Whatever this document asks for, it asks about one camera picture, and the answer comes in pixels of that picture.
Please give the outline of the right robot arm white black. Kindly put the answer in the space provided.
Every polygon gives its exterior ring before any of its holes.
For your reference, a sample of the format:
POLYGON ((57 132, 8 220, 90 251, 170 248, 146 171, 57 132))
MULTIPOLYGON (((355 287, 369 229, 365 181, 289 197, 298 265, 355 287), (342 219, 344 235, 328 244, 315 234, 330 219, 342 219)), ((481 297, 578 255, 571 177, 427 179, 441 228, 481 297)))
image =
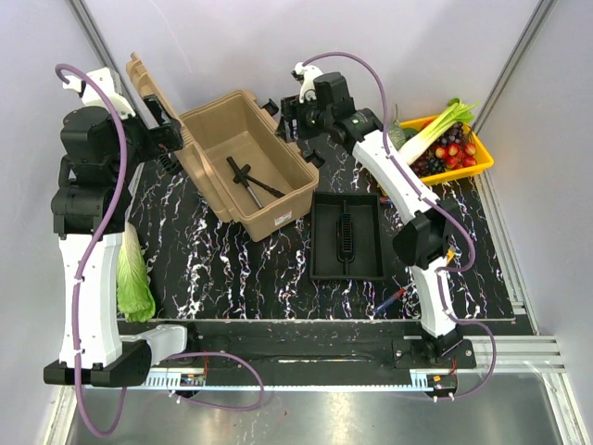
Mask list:
POLYGON ((410 268, 421 303, 423 338, 417 350, 428 364, 445 365, 462 341, 448 311, 444 272, 452 232, 445 216, 450 206, 412 172, 377 116, 368 108, 356 108, 341 73, 299 65, 292 75, 300 91, 282 99, 277 135, 295 142, 329 134, 386 191, 404 224, 394 238, 394 250, 410 268))

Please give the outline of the black rubber mallet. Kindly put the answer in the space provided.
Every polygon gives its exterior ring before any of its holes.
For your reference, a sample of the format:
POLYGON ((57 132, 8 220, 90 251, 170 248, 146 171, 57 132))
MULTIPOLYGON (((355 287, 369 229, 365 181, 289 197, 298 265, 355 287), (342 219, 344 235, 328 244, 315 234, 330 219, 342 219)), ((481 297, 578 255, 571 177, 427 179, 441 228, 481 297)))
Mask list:
MULTIPOLYGON (((271 187, 270 185, 267 185, 267 184, 261 182, 259 179, 256 179, 255 177, 251 176, 249 174, 251 171, 251 166, 249 164, 244 165, 241 169, 242 169, 243 173, 246 175, 246 178, 249 183, 253 183, 253 184, 259 186, 260 188, 267 191, 268 193, 270 193, 271 195, 273 195, 276 198, 284 197, 284 193, 281 192, 280 190, 278 190, 274 187, 271 187)), ((239 184, 236 177, 233 178, 233 181, 236 184, 239 184)))

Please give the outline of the blue red screwdriver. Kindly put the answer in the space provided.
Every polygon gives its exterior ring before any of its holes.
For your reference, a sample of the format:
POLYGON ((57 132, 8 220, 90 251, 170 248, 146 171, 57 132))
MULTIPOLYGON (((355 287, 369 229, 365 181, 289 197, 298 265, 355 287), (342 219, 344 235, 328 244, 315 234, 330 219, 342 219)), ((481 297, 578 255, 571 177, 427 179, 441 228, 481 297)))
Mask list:
POLYGON ((379 305, 374 308, 373 314, 378 316, 385 313, 396 301, 403 299, 410 292, 410 286, 404 286, 395 292, 393 295, 382 301, 379 305))

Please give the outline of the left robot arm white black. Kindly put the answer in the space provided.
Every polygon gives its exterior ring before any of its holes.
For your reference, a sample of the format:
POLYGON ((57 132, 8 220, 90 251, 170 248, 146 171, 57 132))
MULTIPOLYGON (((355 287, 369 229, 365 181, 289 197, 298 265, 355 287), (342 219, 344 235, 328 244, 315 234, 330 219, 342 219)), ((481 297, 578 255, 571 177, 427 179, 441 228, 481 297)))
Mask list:
POLYGON ((117 72, 84 73, 55 67, 82 108, 63 120, 58 189, 51 201, 53 230, 63 260, 66 322, 57 360, 44 369, 51 385, 138 387, 150 368, 170 356, 197 362, 200 343, 182 327, 157 327, 120 337, 117 322, 118 257, 132 196, 129 184, 143 163, 183 146, 180 122, 155 95, 145 99, 156 126, 149 128, 121 93, 117 72))

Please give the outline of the claw hammer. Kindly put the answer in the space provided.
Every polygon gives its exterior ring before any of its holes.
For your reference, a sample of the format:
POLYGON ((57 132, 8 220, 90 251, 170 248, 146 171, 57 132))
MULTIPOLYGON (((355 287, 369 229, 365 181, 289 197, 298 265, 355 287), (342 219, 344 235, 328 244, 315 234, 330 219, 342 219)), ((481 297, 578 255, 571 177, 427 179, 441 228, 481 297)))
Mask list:
POLYGON ((251 196, 251 198, 255 202, 256 206, 258 207, 258 209, 261 210, 263 208, 263 205, 260 202, 260 200, 257 197, 254 190, 252 189, 252 187, 250 186, 250 184, 246 178, 246 175, 243 173, 242 169, 238 166, 238 164, 235 162, 233 157, 227 157, 226 160, 227 160, 228 164, 230 165, 230 167, 232 168, 238 183, 241 184, 246 189, 247 193, 251 196))

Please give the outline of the tan plastic tool box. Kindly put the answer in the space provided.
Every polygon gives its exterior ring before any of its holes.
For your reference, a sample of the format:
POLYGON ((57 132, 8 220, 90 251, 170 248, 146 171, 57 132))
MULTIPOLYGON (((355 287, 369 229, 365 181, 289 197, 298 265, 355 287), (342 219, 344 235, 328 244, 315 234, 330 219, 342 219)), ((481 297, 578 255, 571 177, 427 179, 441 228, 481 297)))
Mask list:
POLYGON ((260 241, 309 213, 318 170, 305 161, 296 144, 276 136, 276 121, 251 92, 235 90, 179 114, 136 53, 131 54, 126 72, 142 98, 155 94, 181 124, 183 148, 177 151, 177 160, 221 222, 240 223, 252 240, 260 241), (263 205, 259 210, 246 189, 233 181, 227 157, 240 168, 249 164, 251 176, 284 197, 249 183, 263 205))

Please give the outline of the black tool box tray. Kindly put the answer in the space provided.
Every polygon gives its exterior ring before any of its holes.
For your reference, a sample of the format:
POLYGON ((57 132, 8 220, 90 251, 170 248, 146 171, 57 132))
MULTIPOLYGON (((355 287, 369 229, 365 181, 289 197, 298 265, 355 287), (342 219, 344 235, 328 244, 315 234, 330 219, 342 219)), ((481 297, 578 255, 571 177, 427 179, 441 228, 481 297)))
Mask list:
POLYGON ((310 216, 311 279, 386 278, 377 194, 316 192, 310 216))

